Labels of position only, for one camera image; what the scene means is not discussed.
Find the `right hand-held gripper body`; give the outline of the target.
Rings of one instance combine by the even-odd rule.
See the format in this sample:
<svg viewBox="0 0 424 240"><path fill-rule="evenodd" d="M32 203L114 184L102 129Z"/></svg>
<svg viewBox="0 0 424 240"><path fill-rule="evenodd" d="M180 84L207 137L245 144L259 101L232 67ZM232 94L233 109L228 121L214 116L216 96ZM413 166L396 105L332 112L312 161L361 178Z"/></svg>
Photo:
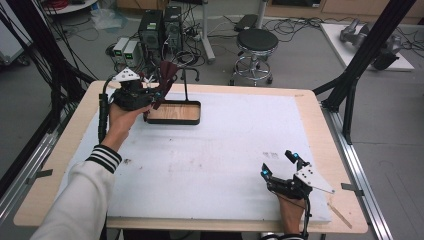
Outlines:
<svg viewBox="0 0 424 240"><path fill-rule="evenodd" d="M335 193L334 188L311 164L297 170L291 179L274 178L274 183L268 183L268 190L290 199L307 199L313 189Z"/></svg>

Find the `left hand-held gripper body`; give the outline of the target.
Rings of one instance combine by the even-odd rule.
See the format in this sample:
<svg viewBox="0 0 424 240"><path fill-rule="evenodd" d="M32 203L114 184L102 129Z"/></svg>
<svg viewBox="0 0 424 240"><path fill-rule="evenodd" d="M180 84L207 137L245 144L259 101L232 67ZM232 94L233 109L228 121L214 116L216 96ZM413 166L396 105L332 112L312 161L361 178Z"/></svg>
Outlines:
<svg viewBox="0 0 424 240"><path fill-rule="evenodd" d="M121 109L134 111L147 106L146 90L137 73L125 68L112 81L119 82L121 85L112 94L113 102Z"/></svg>

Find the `black stand with wooden tray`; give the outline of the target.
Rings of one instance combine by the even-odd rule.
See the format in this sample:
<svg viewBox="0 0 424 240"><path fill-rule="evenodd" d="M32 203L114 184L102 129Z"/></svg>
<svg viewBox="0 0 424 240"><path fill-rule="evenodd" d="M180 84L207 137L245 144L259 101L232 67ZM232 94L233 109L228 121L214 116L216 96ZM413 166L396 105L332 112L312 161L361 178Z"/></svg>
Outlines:
<svg viewBox="0 0 424 240"><path fill-rule="evenodd" d="M181 70L181 80L184 87L184 100L165 100L157 110L151 109L144 114L144 120L149 124L167 124L167 125L198 125L201 119L201 103L191 101L188 98L187 71L196 73L195 80L199 80L200 73L192 67L183 67Z"/></svg>

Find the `person's left hand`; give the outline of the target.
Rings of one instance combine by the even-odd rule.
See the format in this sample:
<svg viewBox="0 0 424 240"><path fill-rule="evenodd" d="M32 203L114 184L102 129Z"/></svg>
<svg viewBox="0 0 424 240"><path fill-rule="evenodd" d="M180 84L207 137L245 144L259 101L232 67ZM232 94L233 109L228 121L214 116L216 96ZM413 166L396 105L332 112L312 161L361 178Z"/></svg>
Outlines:
<svg viewBox="0 0 424 240"><path fill-rule="evenodd" d="M136 118L150 109L151 105L148 105L137 110L125 111L117 104L112 103L109 112L109 130L105 139L113 142L123 142L129 135L129 131L135 123Z"/></svg>

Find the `person's right hand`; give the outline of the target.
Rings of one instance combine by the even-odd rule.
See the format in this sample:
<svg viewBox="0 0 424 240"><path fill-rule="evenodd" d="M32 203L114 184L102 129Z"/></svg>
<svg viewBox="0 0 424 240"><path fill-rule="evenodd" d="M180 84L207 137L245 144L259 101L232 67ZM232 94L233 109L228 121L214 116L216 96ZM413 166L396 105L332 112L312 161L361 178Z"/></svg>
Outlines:
<svg viewBox="0 0 424 240"><path fill-rule="evenodd" d="M305 211L305 201L303 199L290 199L284 195L277 195L282 228L284 234L299 234L300 221Z"/></svg>

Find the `small white power supply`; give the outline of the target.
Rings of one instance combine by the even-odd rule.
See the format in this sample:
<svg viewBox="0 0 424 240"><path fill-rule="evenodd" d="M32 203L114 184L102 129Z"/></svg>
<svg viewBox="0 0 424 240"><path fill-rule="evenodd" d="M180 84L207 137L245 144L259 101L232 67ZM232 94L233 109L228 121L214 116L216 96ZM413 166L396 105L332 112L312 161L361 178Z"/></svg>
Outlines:
<svg viewBox="0 0 424 240"><path fill-rule="evenodd" d="M123 52L126 48L127 43L129 42L128 37L121 37L118 42L113 47L113 53L115 57L122 57Z"/></svg>
<svg viewBox="0 0 424 240"><path fill-rule="evenodd" d="M124 50L124 58L128 67L136 67L141 61L141 52L136 40L130 40Z"/></svg>

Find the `thin wooden stick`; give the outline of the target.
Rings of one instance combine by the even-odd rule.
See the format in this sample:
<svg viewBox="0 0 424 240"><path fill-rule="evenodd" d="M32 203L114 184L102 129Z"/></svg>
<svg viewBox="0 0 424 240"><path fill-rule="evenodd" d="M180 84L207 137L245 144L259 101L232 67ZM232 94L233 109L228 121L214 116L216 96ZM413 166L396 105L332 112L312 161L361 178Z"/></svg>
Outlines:
<svg viewBox="0 0 424 240"><path fill-rule="evenodd" d="M334 212L334 214L349 228L352 229L352 224L347 220L347 218L331 203L327 203L328 207Z"/></svg>

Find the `metal table clip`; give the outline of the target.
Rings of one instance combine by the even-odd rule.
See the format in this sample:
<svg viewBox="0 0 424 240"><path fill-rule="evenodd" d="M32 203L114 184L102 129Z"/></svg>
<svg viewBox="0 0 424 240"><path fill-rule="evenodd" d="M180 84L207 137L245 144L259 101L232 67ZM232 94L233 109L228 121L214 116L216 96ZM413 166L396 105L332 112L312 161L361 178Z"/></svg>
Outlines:
<svg viewBox="0 0 424 240"><path fill-rule="evenodd" d="M53 169L38 171L32 177L28 177L25 183L27 185L33 185L37 179L51 176L52 173L53 173Z"/></svg>
<svg viewBox="0 0 424 240"><path fill-rule="evenodd" d="M352 191L352 192L354 192L354 193L355 193L355 195L356 195L357 197L361 197L361 196L363 196L363 195L364 195L364 191L363 191L363 190L361 190L361 189L359 189L358 187L356 187L356 186L355 186L355 185L353 185L353 184L342 183L342 184L341 184L341 188L342 188L343 190L347 190L347 191Z"/></svg>

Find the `white foam mat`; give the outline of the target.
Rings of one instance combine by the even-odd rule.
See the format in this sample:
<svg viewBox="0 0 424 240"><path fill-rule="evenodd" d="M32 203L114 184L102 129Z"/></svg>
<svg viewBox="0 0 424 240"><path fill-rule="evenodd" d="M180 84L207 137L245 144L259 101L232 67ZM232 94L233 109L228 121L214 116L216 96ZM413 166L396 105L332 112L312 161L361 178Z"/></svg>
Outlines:
<svg viewBox="0 0 424 240"><path fill-rule="evenodd" d="M260 172L289 179L292 151L314 160L291 96L191 92L197 125L137 119L120 149L111 217L276 220L278 200Z"/></svg>

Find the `black computer tower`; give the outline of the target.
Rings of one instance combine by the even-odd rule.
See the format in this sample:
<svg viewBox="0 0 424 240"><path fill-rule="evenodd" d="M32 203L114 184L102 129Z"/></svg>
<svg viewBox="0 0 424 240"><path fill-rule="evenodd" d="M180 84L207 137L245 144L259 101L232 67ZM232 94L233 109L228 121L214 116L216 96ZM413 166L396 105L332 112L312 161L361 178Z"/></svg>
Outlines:
<svg viewBox="0 0 424 240"><path fill-rule="evenodd" d="M165 40L163 11L146 10L139 24L138 34L145 53L152 53L155 58L162 60Z"/></svg>
<svg viewBox="0 0 424 240"><path fill-rule="evenodd" d="M164 26L167 36L168 48L172 53L177 53L182 47L182 8L168 6L164 14Z"/></svg>

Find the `white desk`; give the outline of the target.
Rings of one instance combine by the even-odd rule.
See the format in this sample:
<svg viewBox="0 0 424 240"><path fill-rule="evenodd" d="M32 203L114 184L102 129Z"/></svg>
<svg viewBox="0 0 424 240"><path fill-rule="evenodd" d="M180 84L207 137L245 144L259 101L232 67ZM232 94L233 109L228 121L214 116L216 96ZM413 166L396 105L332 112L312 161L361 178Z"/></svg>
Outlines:
<svg viewBox="0 0 424 240"><path fill-rule="evenodd" d="M258 18L256 22L256 27L258 29L262 28L266 6L269 0L259 0L258 7ZM211 43L208 39L208 0L201 0L202 2L202 30L200 31L200 39L206 54L206 63L213 64L216 60L215 54L213 52Z"/></svg>

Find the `clear plastic bag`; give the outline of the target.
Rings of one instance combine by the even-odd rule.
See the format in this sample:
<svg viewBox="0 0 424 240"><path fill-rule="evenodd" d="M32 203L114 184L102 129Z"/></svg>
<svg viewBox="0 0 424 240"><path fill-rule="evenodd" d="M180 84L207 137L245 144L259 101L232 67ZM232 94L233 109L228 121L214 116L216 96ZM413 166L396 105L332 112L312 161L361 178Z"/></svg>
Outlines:
<svg viewBox="0 0 424 240"><path fill-rule="evenodd" d="M91 20L96 30L116 32L123 29L128 20L113 9L95 9L91 11Z"/></svg>

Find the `round white table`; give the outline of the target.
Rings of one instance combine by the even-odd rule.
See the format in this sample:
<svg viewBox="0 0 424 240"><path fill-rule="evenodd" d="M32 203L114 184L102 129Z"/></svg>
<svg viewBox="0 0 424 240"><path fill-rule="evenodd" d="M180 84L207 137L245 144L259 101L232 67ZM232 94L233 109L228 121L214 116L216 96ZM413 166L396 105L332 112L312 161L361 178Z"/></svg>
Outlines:
<svg viewBox="0 0 424 240"><path fill-rule="evenodd" d="M47 14L65 14L98 7L98 0L46 0L43 9Z"/></svg>

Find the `black round stool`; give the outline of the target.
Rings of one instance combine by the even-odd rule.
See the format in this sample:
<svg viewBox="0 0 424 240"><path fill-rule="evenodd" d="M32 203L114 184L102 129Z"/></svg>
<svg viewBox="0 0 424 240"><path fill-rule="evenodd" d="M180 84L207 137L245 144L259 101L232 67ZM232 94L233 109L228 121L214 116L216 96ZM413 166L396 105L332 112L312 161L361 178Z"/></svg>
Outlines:
<svg viewBox="0 0 424 240"><path fill-rule="evenodd" d="M273 76L268 57L277 49L279 39L270 31L251 28L237 35L236 44L240 52L234 63L229 85L235 85L237 77L249 79L256 86L260 80L271 84Z"/></svg>

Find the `black power adapter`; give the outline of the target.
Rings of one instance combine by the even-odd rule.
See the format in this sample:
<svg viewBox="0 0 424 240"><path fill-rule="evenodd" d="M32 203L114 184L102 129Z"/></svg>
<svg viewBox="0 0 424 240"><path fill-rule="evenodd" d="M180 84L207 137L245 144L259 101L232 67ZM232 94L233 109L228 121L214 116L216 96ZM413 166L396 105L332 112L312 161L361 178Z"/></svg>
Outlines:
<svg viewBox="0 0 424 240"><path fill-rule="evenodd" d="M255 14L244 15L234 26L236 32L241 32L256 26L258 16Z"/></svg>

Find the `white floor board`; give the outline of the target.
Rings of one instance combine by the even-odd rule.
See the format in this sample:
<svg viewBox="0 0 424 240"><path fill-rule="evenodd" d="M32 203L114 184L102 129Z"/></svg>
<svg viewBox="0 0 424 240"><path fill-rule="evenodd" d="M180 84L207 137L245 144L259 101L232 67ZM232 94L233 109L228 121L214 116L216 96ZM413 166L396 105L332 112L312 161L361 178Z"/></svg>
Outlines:
<svg viewBox="0 0 424 240"><path fill-rule="evenodd" d="M350 42L344 43L339 39L340 32L346 27L347 24L321 24L321 29L344 67L351 62L357 52L357 49ZM401 53L397 53L396 56L398 59L386 68L386 71L411 72L414 70L414 67Z"/></svg>

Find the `grey and black robot part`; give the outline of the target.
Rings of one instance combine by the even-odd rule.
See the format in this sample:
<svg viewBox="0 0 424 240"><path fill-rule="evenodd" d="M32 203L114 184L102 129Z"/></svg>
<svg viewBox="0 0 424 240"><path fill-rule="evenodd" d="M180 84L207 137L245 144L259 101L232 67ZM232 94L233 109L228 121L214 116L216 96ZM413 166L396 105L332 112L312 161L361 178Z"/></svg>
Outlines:
<svg viewBox="0 0 424 240"><path fill-rule="evenodd" d="M401 50L401 37L391 35L381 47L371 66L376 70L385 70L398 59L397 53Z"/></svg>

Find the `aluminium rail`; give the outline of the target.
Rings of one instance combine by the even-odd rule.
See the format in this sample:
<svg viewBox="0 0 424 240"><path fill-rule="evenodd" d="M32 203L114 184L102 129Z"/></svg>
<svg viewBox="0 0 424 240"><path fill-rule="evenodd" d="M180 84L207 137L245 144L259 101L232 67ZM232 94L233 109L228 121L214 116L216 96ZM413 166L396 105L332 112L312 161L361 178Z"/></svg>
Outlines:
<svg viewBox="0 0 424 240"><path fill-rule="evenodd" d="M53 111L50 111L0 178L0 225L8 218L27 186L35 181L38 171L52 152L77 106L75 102L66 104L59 111L57 119L53 117Z"/></svg>
<svg viewBox="0 0 424 240"><path fill-rule="evenodd" d="M377 240L394 240L356 150L342 134L342 117L339 113L330 112L325 108L321 108L321 110L351 180L353 192L365 214L367 225Z"/></svg>

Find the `black metal frame post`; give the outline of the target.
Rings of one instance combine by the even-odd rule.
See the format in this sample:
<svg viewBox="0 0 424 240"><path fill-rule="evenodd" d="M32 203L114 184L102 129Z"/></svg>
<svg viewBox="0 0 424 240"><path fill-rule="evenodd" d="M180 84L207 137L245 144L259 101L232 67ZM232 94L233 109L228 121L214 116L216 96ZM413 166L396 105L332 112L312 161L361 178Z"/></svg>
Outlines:
<svg viewBox="0 0 424 240"><path fill-rule="evenodd" d="M51 110L47 117L48 132L61 125L61 113L79 103L86 93L84 84L95 78L72 65L64 56L49 27L46 14L38 0L5 0L21 27L1 10L0 21L15 37L43 80L50 87Z"/></svg>
<svg viewBox="0 0 424 240"><path fill-rule="evenodd" d="M371 61L379 52L385 41L394 32L417 0L389 0L376 20L370 35L365 38L357 53L346 69L334 80L313 90L315 95L331 90L330 95L322 101L322 106L330 112L338 112L345 103L342 136L351 145L351 125L357 83Z"/></svg>

